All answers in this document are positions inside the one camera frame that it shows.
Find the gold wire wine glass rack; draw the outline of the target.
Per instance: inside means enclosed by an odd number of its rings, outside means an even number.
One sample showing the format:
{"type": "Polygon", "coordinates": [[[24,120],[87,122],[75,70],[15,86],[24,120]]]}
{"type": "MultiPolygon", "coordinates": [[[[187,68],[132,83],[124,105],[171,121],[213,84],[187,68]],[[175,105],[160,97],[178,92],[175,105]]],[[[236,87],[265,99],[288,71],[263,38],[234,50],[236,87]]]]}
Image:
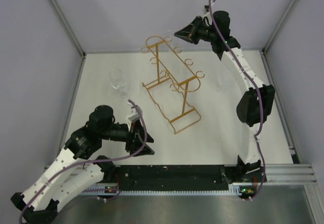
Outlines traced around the gold wire wine glass rack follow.
{"type": "Polygon", "coordinates": [[[190,58],[182,59],[179,56],[179,54],[182,53],[182,49],[180,47],[173,46],[172,41],[173,39],[171,36],[162,37],[158,35],[153,35],[146,39],[145,46],[141,49],[141,52],[143,54],[146,54],[148,52],[152,53],[153,57],[150,59],[150,61],[151,64],[156,66],[157,76],[156,76],[156,80],[148,84],[142,84],[142,86],[146,89],[152,101],[157,105],[162,116],[169,122],[169,124],[174,130],[174,133],[177,134],[201,120],[201,114],[197,111],[197,109],[193,105],[187,102],[187,96],[188,93],[193,93],[200,89],[201,79],[205,77],[205,74],[201,70],[194,72],[190,68],[193,65],[193,60],[190,58]],[[167,62],[171,62],[169,58],[164,60],[162,59],[162,55],[160,51],[161,47],[167,47],[169,52],[171,52],[171,56],[175,57],[176,61],[180,62],[181,65],[185,68],[184,71],[188,75],[184,79],[177,79],[175,73],[171,71],[171,65],[167,64],[167,62]],[[173,119],[169,119],[165,115],[165,112],[162,110],[160,104],[155,101],[154,97],[150,92],[151,89],[165,82],[169,82],[170,89],[174,92],[180,93],[183,98],[181,113],[173,119]],[[180,119],[182,119],[183,117],[191,113],[196,113],[198,115],[198,119],[196,121],[182,127],[181,129],[177,129],[174,126],[174,124],[177,121],[179,121],[180,119]]]}

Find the clear wine glass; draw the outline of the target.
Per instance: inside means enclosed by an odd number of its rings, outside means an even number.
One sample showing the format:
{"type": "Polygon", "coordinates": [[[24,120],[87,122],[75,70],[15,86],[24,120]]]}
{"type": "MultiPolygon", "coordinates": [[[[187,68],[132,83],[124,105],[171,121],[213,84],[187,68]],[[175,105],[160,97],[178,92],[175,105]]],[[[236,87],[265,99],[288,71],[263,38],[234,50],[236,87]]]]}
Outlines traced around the clear wine glass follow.
{"type": "Polygon", "coordinates": [[[227,77],[224,71],[216,71],[216,90],[218,92],[225,92],[227,89],[227,77]]]}
{"type": "Polygon", "coordinates": [[[120,69],[115,69],[109,73],[109,80],[111,87],[118,93],[121,101],[129,100],[129,91],[127,87],[127,81],[120,69]]]}

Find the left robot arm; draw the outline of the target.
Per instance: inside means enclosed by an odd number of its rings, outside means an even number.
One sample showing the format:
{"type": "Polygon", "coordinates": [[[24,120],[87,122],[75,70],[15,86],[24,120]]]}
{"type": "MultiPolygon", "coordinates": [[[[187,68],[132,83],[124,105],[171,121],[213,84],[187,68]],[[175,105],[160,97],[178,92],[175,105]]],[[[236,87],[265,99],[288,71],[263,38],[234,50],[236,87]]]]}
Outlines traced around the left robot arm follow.
{"type": "Polygon", "coordinates": [[[41,177],[30,188],[11,197],[11,202],[21,211],[19,223],[51,223],[69,201],[89,186],[111,181],[115,161],[154,154],[147,146],[147,142],[154,140],[147,132],[142,109],[132,100],[128,103],[133,113],[126,124],[116,123],[112,107],[96,107],[86,124],[71,134],[41,177]],[[90,160],[102,147],[103,140],[124,142],[128,155],[90,160]]]}

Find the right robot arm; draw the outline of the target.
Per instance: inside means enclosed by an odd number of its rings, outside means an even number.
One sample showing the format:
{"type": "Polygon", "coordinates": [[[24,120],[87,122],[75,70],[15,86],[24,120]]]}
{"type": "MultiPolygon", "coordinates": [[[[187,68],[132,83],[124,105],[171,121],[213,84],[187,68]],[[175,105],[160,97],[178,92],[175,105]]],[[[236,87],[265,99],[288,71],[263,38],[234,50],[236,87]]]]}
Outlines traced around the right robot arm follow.
{"type": "Polygon", "coordinates": [[[226,11],[216,11],[211,18],[197,16],[174,36],[190,44],[199,41],[211,44],[213,52],[224,63],[238,84],[242,97],[236,106],[236,115],[243,123],[242,143],[234,170],[223,167],[226,183],[254,181],[264,178],[264,157],[259,135],[271,114],[275,88],[267,85],[252,71],[244,58],[238,40],[230,34],[230,17],[226,11]]]}

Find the black base bar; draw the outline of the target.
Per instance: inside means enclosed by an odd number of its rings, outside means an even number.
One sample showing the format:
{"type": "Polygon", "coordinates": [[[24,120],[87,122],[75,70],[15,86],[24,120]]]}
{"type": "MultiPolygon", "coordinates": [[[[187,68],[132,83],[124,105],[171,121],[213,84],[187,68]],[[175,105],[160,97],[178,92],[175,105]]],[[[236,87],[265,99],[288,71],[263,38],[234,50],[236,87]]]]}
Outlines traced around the black base bar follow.
{"type": "Polygon", "coordinates": [[[121,165],[104,176],[123,191],[222,191],[231,183],[260,183],[263,167],[246,172],[224,165],[121,165]]]}

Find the right aluminium frame post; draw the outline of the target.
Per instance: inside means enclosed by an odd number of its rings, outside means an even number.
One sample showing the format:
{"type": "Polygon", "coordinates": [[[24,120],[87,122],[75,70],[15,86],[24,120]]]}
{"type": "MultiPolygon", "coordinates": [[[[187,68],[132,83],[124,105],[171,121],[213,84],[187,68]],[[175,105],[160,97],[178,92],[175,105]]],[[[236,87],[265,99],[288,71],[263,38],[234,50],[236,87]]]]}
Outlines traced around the right aluminium frame post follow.
{"type": "Polygon", "coordinates": [[[290,0],[289,1],[288,5],[286,6],[286,8],[285,8],[285,10],[283,12],[283,14],[281,15],[279,21],[277,22],[274,30],[272,31],[269,39],[267,40],[264,48],[262,49],[262,52],[263,52],[264,55],[266,55],[269,52],[270,48],[272,47],[273,43],[275,42],[275,40],[279,36],[279,33],[283,29],[284,25],[288,21],[289,17],[293,13],[293,11],[296,8],[299,1],[300,0],[290,0]]]}

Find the aluminium frame post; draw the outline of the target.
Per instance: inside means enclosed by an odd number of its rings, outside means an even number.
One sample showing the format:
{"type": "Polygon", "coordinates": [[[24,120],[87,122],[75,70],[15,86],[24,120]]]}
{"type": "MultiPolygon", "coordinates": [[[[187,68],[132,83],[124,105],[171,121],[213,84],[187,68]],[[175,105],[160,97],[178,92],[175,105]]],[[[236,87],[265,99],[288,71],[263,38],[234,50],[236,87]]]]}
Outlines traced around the aluminium frame post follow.
{"type": "Polygon", "coordinates": [[[69,40],[71,41],[74,48],[77,50],[78,54],[81,58],[85,57],[85,52],[78,41],[73,29],[71,28],[65,14],[63,13],[60,5],[58,4],[57,0],[47,0],[54,11],[55,16],[57,17],[59,23],[61,24],[63,30],[67,34],[69,40]]]}
{"type": "Polygon", "coordinates": [[[270,48],[272,47],[273,43],[275,42],[275,40],[279,36],[279,33],[283,29],[284,25],[288,21],[289,17],[293,13],[293,11],[296,8],[299,1],[300,0],[290,0],[289,1],[288,5],[286,6],[286,8],[285,8],[285,10],[283,12],[283,14],[281,15],[279,21],[277,22],[274,30],[272,31],[269,39],[267,40],[264,48],[262,49],[262,52],[263,52],[264,55],[266,55],[269,52],[270,48]]]}

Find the left aluminium frame post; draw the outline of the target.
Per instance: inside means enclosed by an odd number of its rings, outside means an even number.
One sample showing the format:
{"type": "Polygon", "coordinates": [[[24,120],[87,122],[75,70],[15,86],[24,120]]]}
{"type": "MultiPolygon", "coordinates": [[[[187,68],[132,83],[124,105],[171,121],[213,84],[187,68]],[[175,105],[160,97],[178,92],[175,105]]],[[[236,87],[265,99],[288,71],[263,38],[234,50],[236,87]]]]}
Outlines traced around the left aluminium frame post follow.
{"type": "Polygon", "coordinates": [[[58,4],[57,0],[47,0],[54,11],[55,16],[57,17],[59,23],[61,24],[63,30],[67,34],[69,40],[71,41],[74,48],[77,50],[78,54],[81,58],[85,57],[85,52],[78,41],[73,29],[71,28],[65,14],[63,13],[60,5],[58,4]]]}

